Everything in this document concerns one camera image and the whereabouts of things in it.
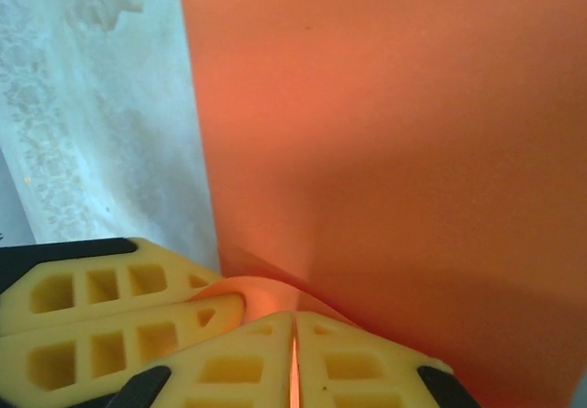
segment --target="orange paper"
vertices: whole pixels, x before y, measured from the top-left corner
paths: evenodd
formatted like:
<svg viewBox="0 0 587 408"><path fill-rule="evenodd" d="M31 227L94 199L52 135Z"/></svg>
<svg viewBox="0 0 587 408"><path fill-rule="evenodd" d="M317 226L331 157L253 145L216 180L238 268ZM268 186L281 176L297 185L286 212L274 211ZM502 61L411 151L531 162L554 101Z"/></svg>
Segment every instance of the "orange paper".
<svg viewBox="0 0 587 408"><path fill-rule="evenodd" d="M354 325L343 314L284 282L261 277L232 277L216 282L195 295L192 300L238 293L247 304L243 323L284 310L316 312L341 323Z"/></svg>
<svg viewBox="0 0 587 408"><path fill-rule="evenodd" d="M183 9L223 272L445 360L484 407L566 406L587 365L587 0Z"/></svg>

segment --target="white lace curtain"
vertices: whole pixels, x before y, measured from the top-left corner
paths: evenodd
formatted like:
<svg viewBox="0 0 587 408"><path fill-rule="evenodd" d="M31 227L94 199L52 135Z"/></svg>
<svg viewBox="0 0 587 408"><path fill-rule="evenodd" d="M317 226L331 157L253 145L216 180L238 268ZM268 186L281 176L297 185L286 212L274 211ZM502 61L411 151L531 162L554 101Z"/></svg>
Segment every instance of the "white lace curtain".
<svg viewBox="0 0 587 408"><path fill-rule="evenodd" d="M139 236L216 266L179 0L0 0L0 122L38 242Z"/></svg>

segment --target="lace pattern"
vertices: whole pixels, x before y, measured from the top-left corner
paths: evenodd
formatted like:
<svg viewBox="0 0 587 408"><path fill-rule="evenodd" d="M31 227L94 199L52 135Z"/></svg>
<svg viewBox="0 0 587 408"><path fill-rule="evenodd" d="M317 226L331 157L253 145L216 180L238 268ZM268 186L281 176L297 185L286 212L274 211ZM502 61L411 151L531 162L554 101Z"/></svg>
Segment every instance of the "lace pattern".
<svg viewBox="0 0 587 408"><path fill-rule="evenodd" d="M38 242L217 268L179 0L0 0L0 146Z"/></svg>

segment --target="square hole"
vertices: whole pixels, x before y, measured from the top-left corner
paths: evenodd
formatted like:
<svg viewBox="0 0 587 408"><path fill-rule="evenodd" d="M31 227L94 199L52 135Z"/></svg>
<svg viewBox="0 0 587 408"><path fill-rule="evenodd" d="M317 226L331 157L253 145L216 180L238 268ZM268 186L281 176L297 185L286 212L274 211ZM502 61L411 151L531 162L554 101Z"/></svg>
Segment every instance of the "square hole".
<svg viewBox="0 0 587 408"><path fill-rule="evenodd" d="M41 280L30 292L29 308L33 314L44 314L73 307L73 275L51 275Z"/></svg>
<svg viewBox="0 0 587 408"><path fill-rule="evenodd" d="M28 354L28 379L47 391L73 385L75 362L74 342L35 348Z"/></svg>
<svg viewBox="0 0 587 408"><path fill-rule="evenodd" d="M177 350L178 346L174 323L144 325L138 328L138 351L143 363L169 355Z"/></svg>
<svg viewBox="0 0 587 408"><path fill-rule="evenodd" d="M396 393L337 394L337 408L404 408L402 397Z"/></svg>
<svg viewBox="0 0 587 408"><path fill-rule="evenodd" d="M122 371L127 367L122 332L92 336L92 375L95 378Z"/></svg>
<svg viewBox="0 0 587 408"><path fill-rule="evenodd" d="M158 264L129 266L130 292L137 295L157 293L167 289L165 270Z"/></svg>
<svg viewBox="0 0 587 408"><path fill-rule="evenodd" d="M332 380L367 380L383 376L379 360L366 351L339 351L324 357L327 375Z"/></svg>
<svg viewBox="0 0 587 408"><path fill-rule="evenodd" d="M92 270L86 274L88 302L104 303L120 298L114 270Z"/></svg>
<svg viewBox="0 0 587 408"><path fill-rule="evenodd" d="M205 365L202 383L257 383L263 374L263 358L220 357L211 358Z"/></svg>
<svg viewBox="0 0 587 408"><path fill-rule="evenodd" d="M188 399L183 408L253 408L253 401L227 399Z"/></svg>

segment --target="black rubber edge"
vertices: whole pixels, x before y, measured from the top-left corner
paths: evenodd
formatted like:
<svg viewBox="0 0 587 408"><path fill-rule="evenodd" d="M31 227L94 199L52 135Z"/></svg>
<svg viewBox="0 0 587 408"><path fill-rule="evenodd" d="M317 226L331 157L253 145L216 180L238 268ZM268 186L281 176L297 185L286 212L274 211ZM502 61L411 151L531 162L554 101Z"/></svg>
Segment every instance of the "black rubber edge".
<svg viewBox="0 0 587 408"><path fill-rule="evenodd" d="M429 366L419 367L418 374L439 408L481 408L452 374Z"/></svg>
<svg viewBox="0 0 587 408"><path fill-rule="evenodd" d="M127 238L0 248L0 294L40 263L130 254L137 249L138 246Z"/></svg>
<svg viewBox="0 0 587 408"><path fill-rule="evenodd" d="M163 365L136 374L106 408L150 408L171 375L172 370Z"/></svg>

